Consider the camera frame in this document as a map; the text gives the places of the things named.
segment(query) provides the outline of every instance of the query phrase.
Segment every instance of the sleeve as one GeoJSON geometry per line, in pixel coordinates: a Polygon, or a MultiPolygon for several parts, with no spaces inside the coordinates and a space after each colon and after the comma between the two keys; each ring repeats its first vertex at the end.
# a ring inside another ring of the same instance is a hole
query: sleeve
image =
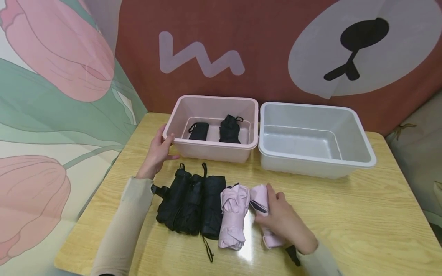
{"type": "Polygon", "coordinates": [[[151,179],[131,177],[98,248],[91,276],[127,276],[153,194],[151,179]]]}
{"type": "Polygon", "coordinates": [[[309,276],[343,276],[331,252],[320,241],[312,254],[297,252],[297,256],[309,276]]]}

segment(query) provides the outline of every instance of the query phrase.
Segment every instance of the plastic storage box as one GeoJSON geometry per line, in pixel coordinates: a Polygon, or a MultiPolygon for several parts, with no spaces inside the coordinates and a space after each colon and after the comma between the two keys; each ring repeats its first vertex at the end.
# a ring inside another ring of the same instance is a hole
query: plastic storage box
{"type": "Polygon", "coordinates": [[[335,179],[376,164],[358,115],[345,107],[266,102],[259,136],[265,170],[335,179]]]}
{"type": "Polygon", "coordinates": [[[175,134],[174,145],[183,157],[244,163],[258,145],[258,102],[252,98],[185,95],[178,99],[163,137],[175,134]],[[230,114],[240,116],[241,144],[222,143],[220,123],[230,114]],[[189,140],[196,122],[209,123],[206,141],[189,140]]]}

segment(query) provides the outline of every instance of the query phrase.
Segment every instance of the umbrella handle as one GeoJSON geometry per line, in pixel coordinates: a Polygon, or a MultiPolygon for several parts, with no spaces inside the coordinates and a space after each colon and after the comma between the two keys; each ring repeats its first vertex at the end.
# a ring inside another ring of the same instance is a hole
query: umbrella handle
{"type": "Polygon", "coordinates": [[[152,191],[153,194],[156,194],[157,196],[164,198],[169,191],[169,187],[163,186],[160,188],[160,187],[152,184],[152,186],[150,187],[150,190],[152,191]]]}

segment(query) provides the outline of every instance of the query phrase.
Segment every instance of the storage box rim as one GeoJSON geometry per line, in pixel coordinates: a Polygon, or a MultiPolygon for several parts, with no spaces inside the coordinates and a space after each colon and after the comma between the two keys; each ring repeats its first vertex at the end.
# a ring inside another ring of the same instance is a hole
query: storage box rim
{"type": "Polygon", "coordinates": [[[206,146],[211,146],[211,147],[227,147],[228,148],[236,148],[236,149],[243,149],[243,150],[252,150],[254,149],[259,142],[259,134],[258,134],[258,101],[255,100],[254,98],[242,98],[242,97],[219,97],[219,96],[200,96],[200,95],[183,95],[181,97],[178,98],[178,100],[176,101],[175,107],[173,108],[173,111],[169,117],[169,120],[166,124],[166,127],[164,128],[163,131],[163,139],[167,139],[167,131],[169,130],[169,126],[171,123],[171,117],[172,114],[174,114],[179,106],[179,103],[181,102],[181,100],[183,98],[194,98],[194,97],[198,97],[198,98],[226,98],[226,99],[241,99],[241,100],[249,100],[252,101],[255,105],[255,133],[253,134],[253,142],[249,143],[249,144],[234,144],[234,143],[224,143],[224,142],[209,142],[209,141],[199,141],[199,140],[189,140],[189,139],[183,139],[183,138],[175,138],[174,139],[174,143],[176,144],[197,144],[197,145],[206,145],[206,146]]]}
{"type": "Polygon", "coordinates": [[[267,157],[276,157],[276,158],[283,158],[287,160],[306,160],[306,161],[312,161],[312,162],[319,162],[319,163],[328,163],[328,164],[337,164],[337,165],[345,165],[345,166],[352,166],[357,168],[363,168],[363,169],[369,169],[376,165],[377,159],[376,155],[374,154],[373,148],[371,147],[370,142],[368,141],[367,135],[364,131],[364,128],[362,127],[361,121],[359,120],[358,114],[348,107],[341,107],[341,106],[321,106],[321,105],[310,105],[310,104],[299,104],[299,103],[284,103],[284,102],[265,102],[261,105],[260,108],[260,123],[263,124],[259,129],[259,136],[261,139],[259,139],[259,152],[267,157]],[[370,161],[368,162],[359,162],[359,161],[347,161],[347,160],[339,160],[339,159],[327,159],[327,158],[319,158],[319,157],[311,157],[311,156],[305,156],[305,155],[296,155],[296,154],[285,154],[285,153],[274,153],[273,151],[268,151],[264,148],[264,108],[265,106],[269,104],[275,104],[275,105],[285,105],[285,106],[307,106],[307,107],[319,107],[319,108],[331,108],[331,109],[343,109],[348,110],[353,114],[354,119],[356,120],[356,124],[358,125],[359,131],[362,135],[362,138],[364,140],[365,146],[368,150],[368,153],[370,155],[370,161]]]}

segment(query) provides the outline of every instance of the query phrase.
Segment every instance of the pink zigzag shape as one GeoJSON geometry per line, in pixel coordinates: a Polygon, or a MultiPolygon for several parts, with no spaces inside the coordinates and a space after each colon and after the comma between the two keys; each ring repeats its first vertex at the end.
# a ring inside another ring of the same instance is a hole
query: pink zigzag shape
{"type": "Polygon", "coordinates": [[[245,68],[240,54],[230,50],[222,55],[215,62],[211,63],[206,49],[201,42],[193,42],[176,55],[173,55],[173,37],[169,32],[161,32],[160,39],[160,70],[163,73],[170,73],[184,63],[196,57],[202,73],[208,78],[213,78],[227,68],[232,74],[239,76],[244,74],[245,68]]]}

